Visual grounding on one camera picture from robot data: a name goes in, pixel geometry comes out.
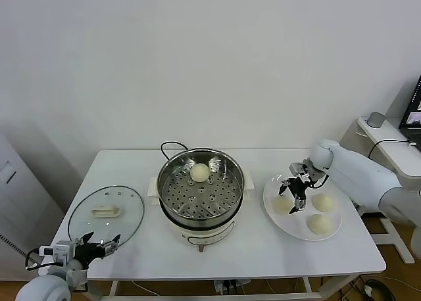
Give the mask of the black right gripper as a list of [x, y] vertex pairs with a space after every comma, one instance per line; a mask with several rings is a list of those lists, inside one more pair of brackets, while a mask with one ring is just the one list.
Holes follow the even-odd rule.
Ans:
[[294, 206], [289, 214], [294, 214], [305, 209], [307, 203], [306, 190], [311, 187], [311, 182], [303, 181], [300, 177], [290, 177], [282, 181], [279, 188], [279, 195], [282, 195], [287, 189], [294, 196]]

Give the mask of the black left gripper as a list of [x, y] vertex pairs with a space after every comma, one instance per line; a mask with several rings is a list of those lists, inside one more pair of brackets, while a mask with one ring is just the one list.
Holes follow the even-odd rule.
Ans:
[[75, 256], [74, 259], [79, 261], [83, 268], [88, 268], [90, 263], [96, 258], [104, 258], [109, 256], [118, 250], [120, 244], [121, 234], [118, 234], [112, 240], [97, 244], [89, 243], [90, 238], [93, 236], [94, 232], [86, 233], [81, 236], [79, 239], [75, 239]]

